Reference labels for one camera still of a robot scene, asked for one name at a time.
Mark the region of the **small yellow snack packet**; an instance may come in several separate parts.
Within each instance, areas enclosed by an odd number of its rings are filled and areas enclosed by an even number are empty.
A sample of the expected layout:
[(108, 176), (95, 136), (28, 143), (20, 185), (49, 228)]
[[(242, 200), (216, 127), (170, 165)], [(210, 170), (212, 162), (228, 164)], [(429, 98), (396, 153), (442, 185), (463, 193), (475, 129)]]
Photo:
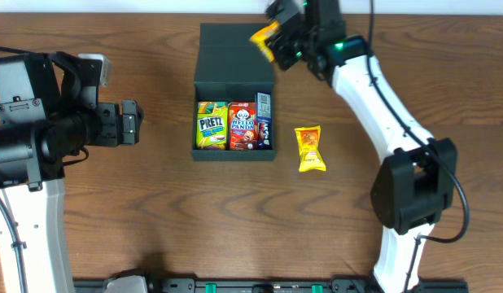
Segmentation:
[(273, 55), (273, 52), (269, 49), (269, 47), (267, 45), (267, 40), (269, 38), (271, 38), (273, 35), (275, 35), (279, 29), (280, 29), (280, 24), (275, 20), (271, 24), (267, 25), (266, 27), (260, 29), (256, 33), (254, 33), (249, 38), (249, 41), (259, 49), (261, 54), (270, 63), (272, 63), (274, 61), (274, 55)]

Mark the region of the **small blue candy box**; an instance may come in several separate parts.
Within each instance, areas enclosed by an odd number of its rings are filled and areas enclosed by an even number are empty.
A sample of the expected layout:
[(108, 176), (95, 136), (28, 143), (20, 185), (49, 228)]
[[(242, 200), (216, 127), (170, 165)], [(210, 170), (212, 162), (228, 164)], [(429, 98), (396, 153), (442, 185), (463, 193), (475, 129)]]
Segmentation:
[(271, 95), (258, 92), (256, 94), (256, 115), (257, 120), (271, 121)]

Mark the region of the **dark green box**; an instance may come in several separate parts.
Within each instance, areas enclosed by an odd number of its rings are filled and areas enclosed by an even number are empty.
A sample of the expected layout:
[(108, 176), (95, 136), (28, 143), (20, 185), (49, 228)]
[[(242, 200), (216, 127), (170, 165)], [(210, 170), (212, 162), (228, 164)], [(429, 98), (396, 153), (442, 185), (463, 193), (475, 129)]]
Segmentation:
[[(264, 24), (200, 25), (199, 54), (195, 69), (194, 126), (191, 155), (196, 161), (272, 161), (275, 158), (274, 73), (273, 67), (249, 41)], [(196, 147), (196, 116), (198, 102), (256, 103), (258, 92), (271, 95), (272, 119), (269, 150), (258, 146), (251, 151), (230, 150), (228, 122), (225, 150), (200, 150)]]

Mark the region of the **blue Dairy Milk bar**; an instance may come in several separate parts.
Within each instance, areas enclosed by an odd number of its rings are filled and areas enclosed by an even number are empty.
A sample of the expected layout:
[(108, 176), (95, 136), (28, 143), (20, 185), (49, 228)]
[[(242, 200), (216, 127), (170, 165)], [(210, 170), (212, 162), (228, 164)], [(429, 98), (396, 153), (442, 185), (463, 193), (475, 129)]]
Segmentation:
[(270, 123), (268, 121), (258, 121), (258, 147), (261, 150), (269, 150), (271, 148), (269, 129)]

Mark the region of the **large yellow snack packet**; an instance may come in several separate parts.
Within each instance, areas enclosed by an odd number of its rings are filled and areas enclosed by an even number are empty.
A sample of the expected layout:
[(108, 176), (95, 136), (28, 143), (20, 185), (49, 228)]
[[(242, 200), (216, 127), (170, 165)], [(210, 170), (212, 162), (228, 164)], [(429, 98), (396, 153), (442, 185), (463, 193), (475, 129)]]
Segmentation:
[(300, 156), (299, 172), (310, 170), (326, 171), (326, 164), (318, 150), (321, 126), (299, 127), (295, 129)]

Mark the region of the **red Hello Panda box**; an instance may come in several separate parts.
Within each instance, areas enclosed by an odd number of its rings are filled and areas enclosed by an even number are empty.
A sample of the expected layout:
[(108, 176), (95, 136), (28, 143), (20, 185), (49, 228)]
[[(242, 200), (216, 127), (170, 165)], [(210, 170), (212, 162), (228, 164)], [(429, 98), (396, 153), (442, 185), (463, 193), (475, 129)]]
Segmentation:
[(230, 150), (251, 151), (258, 146), (256, 104), (232, 102), (229, 105)]

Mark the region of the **green Pretz box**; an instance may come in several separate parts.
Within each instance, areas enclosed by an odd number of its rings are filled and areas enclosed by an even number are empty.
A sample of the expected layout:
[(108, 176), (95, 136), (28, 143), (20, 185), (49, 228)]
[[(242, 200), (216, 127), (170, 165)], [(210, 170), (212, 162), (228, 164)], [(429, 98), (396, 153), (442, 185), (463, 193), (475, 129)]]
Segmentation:
[(195, 140), (198, 149), (226, 149), (228, 110), (227, 102), (198, 102)]

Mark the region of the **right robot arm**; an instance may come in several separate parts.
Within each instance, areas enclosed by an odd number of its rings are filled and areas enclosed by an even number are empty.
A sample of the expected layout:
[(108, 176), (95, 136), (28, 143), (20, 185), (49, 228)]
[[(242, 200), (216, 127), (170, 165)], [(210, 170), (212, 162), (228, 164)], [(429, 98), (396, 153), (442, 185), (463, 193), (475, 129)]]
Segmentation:
[(459, 185), (457, 150), (435, 139), (399, 100), (382, 73), (371, 37), (350, 35), (336, 1), (272, 1), (261, 48), (282, 70), (299, 61), (343, 98), (374, 145), (380, 168), (370, 192), (383, 227), (378, 260), (367, 280), (339, 279), (334, 291), (464, 292), (460, 281), (422, 280), (426, 242)]

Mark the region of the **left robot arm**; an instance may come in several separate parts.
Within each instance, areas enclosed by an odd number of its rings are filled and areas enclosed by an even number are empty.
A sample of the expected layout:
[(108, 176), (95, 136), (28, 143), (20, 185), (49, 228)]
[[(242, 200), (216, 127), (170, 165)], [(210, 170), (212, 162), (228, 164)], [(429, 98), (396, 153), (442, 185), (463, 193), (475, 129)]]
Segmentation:
[(64, 170), (88, 149), (134, 145), (142, 109), (102, 103), (101, 54), (5, 49), (0, 58), (0, 264), (8, 292), (147, 292), (141, 274), (72, 277), (64, 233)]

